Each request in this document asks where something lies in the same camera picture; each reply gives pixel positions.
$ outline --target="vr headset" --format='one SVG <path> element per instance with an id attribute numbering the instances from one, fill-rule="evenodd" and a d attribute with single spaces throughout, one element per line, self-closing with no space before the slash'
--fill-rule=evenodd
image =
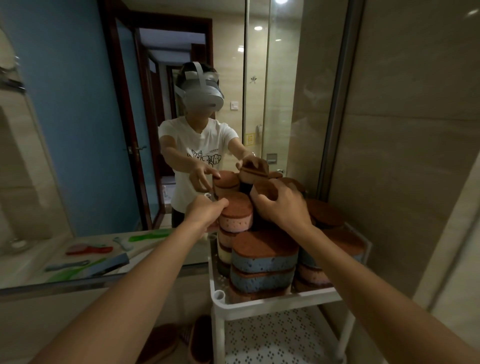
<path id="1" fill-rule="evenodd" d="M 187 111 L 219 111 L 223 107 L 223 94 L 218 87 L 218 73 L 203 72 L 198 62 L 193 62 L 197 71 L 185 72 L 185 82 L 180 87 L 175 85 Z"/>

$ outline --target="dog print graphic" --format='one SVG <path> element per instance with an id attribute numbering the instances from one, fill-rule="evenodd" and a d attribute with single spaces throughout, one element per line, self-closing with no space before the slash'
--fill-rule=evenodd
<path id="1" fill-rule="evenodd" d="M 193 156 L 191 156 L 190 154 L 188 155 L 189 157 L 193 157 L 193 158 L 197 158 L 199 160 L 202 160 L 204 161 L 205 163 L 209 164 L 210 166 L 214 166 L 215 164 L 218 164 L 220 163 L 220 160 L 222 159 L 222 156 L 219 155 L 219 154 L 213 154 L 212 156 L 203 156 L 202 155 L 202 151 L 198 151 L 198 152 L 195 152 L 193 149 L 192 149 L 192 154 Z"/>

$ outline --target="yellow sticker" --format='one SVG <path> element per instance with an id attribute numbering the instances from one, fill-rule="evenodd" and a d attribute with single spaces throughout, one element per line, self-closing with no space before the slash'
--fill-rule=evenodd
<path id="1" fill-rule="evenodd" d="M 245 134 L 245 146 L 255 145 L 255 133 Z"/>

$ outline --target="hand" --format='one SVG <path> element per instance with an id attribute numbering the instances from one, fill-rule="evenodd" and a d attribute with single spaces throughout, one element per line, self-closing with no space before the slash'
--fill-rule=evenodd
<path id="1" fill-rule="evenodd" d="M 253 153 L 249 153 L 246 156 L 243 157 L 243 159 L 239 160 L 236 164 L 237 169 L 240 170 L 240 168 L 247 162 L 252 162 L 255 168 L 258 168 L 259 166 L 263 167 L 263 170 L 267 172 L 268 174 L 268 163 L 265 159 L 261 159 L 255 156 Z"/>
<path id="2" fill-rule="evenodd" d="M 214 177 L 220 178 L 220 173 L 215 168 L 210 167 L 208 164 L 198 160 L 195 162 L 193 169 L 190 171 L 190 182 L 197 192 L 213 192 L 212 186 L 208 183 L 207 174 L 212 174 Z"/>
<path id="3" fill-rule="evenodd" d="M 265 195 L 255 192 L 250 195 L 260 216 L 265 220 L 273 221 L 289 234 L 312 226 L 307 203 L 297 187 L 293 183 L 286 186 L 276 179 L 270 179 L 270 182 L 278 189 L 276 201 L 271 201 Z"/>
<path id="4" fill-rule="evenodd" d="M 220 213 L 228 206 L 228 200 L 222 198 L 212 202 L 208 197 L 197 196 L 188 206 L 185 213 L 185 221 L 193 226 L 199 225 L 201 235 L 216 223 Z"/>

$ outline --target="person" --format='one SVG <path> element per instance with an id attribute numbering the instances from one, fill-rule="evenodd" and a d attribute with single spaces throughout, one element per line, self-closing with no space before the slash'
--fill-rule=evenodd
<path id="1" fill-rule="evenodd" d="M 205 87 L 210 89 L 202 88 L 200 78 L 205 79 Z M 203 63 L 185 63 L 175 91 L 182 96 L 180 103 L 186 115 L 166 120 L 158 128 L 161 153 L 175 171 L 176 187 L 171 200 L 174 228 L 183 221 L 187 205 L 199 193 L 213 191 L 212 176 L 220 176 L 218 169 L 226 152 L 239 160 L 238 169 L 251 161 L 255 167 L 262 164 L 268 171 L 266 161 L 247 150 L 235 130 L 210 118 L 223 105 L 214 68 Z"/>
<path id="2" fill-rule="evenodd" d="M 259 213 L 286 231 L 322 266 L 389 364 L 480 363 L 477 351 L 314 227 L 295 186 L 271 181 L 278 189 L 278 199 L 254 197 Z M 135 363 L 183 260 L 226 206 L 226 199 L 211 202 L 205 196 L 196 197 L 184 222 L 31 363 Z"/>

